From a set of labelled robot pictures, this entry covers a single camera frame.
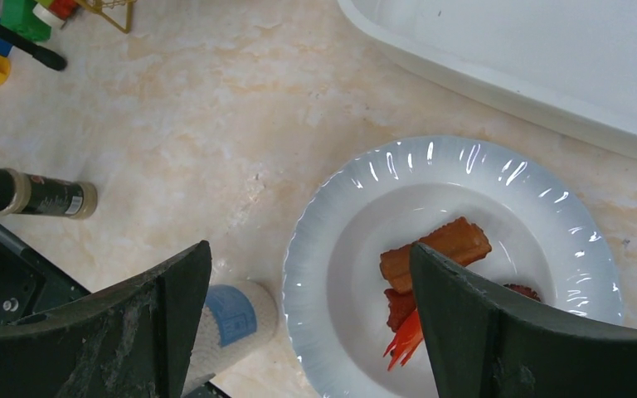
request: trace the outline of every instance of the countertop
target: countertop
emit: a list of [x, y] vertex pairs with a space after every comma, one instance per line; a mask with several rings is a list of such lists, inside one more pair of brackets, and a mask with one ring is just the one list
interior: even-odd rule
[[[0, 221], [99, 290], [211, 242], [214, 281], [280, 299], [294, 223], [349, 159], [397, 138], [455, 134], [523, 153], [589, 207], [637, 328], [637, 161], [498, 112], [392, 64], [334, 0], [143, 0], [124, 35], [80, 14], [47, 43], [62, 73], [20, 51], [0, 87], [0, 167], [93, 182], [86, 221]], [[314, 396], [284, 326], [214, 380], [232, 396]]]

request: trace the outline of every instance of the label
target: label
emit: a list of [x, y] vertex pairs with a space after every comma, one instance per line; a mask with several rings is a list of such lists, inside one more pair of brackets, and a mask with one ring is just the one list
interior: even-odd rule
[[220, 347], [257, 332], [257, 318], [250, 300], [237, 288], [225, 284], [209, 286], [204, 305], [216, 319]]
[[84, 202], [84, 191], [75, 182], [27, 174], [31, 197], [22, 214], [73, 216]]

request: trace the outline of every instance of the white plate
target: white plate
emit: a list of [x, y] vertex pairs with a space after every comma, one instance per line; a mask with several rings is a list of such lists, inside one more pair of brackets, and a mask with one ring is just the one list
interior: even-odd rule
[[579, 199], [528, 158], [493, 143], [435, 136], [389, 143], [352, 160], [307, 205], [284, 260], [289, 336], [321, 396], [434, 396], [422, 344], [403, 368], [382, 358], [379, 255], [458, 216], [491, 253], [468, 269], [533, 287], [549, 305], [621, 324], [609, 246]]

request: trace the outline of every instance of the green toy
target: green toy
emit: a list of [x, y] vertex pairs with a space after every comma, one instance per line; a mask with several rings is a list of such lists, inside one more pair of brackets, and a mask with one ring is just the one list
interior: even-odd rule
[[30, 41], [45, 41], [52, 28], [33, 13], [35, 0], [3, 0], [1, 24]]

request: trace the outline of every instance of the spice bottle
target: spice bottle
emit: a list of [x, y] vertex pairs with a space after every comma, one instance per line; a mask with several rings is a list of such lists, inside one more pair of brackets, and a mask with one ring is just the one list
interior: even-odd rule
[[37, 214], [85, 219], [96, 209], [96, 188], [0, 168], [0, 215]]

